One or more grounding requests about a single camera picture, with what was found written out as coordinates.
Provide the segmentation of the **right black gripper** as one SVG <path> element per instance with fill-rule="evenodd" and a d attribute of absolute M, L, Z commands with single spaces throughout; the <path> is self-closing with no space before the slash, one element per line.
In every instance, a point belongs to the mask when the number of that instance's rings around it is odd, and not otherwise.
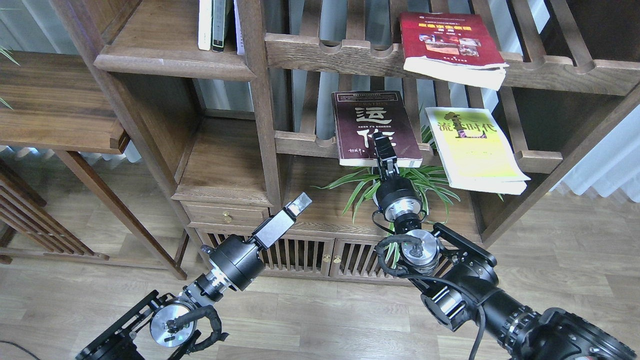
<path fill-rule="evenodd" d="M 397 155 L 393 148 L 393 144 L 389 137 L 383 137 L 384 134 L 379 130 L 371 134 L 371 139 L 375 142 L 375 153 L 378 166 L 380 180 L 387 182 L 391 179 L 400 177 L 397 166 Z"/>

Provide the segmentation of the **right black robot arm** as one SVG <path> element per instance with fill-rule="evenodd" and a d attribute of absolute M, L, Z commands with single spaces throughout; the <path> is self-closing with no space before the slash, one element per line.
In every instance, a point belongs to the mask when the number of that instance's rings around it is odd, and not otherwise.
<path fill-rule="evenodd" d="M 380 176 L 379 211 L 394 225 L 375 247 L 388 275 L 409 280 L 437 321 L 455 332 L 467 321 L 478 326 L 470 359 L 484 333 L 512 360 L 635 360 L 635 351 L 574 313 L 551 307 L 538 313 L 498 287 L 496 258 L 441 223 L 422 227 L 422 202 L 400 175 L 388 137 L 373 136 Z"/>

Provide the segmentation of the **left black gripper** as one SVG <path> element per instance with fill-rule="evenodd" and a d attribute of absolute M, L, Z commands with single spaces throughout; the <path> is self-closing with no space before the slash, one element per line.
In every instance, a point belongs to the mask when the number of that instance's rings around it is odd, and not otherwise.
<path fill-rule="evenodd" d="M 297 198 L 288 202 L 281 211 L 266 219 L 254 230 L 252 242 L 261 249 L 269 249 L 293 226 L 296 219 L 311 203 L 313 200 L 308 194 L 300 193 Z"/>

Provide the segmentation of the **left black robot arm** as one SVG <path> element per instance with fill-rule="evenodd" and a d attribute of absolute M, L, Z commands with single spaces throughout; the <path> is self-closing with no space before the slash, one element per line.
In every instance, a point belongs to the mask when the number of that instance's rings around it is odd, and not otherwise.
<path fill-rule="evenodd" d="M 204 244 L 201 251 L 211 264 L 210 271 L 186 285 L 178 296 L 150 292 L 84 347 L 76 359 L 141 360 L 134 340 L 146 325 L 157 344 L 174 348 L 172 360 L 224 341 L 227 333 L 222 330 L 215 303 L 227 289 L 248 287 L 265 269 L 259 254 L 281 239 L 311 202 L 306 193 L 300 193 L 249 237 L 232 234 L 215 247 Z"/>

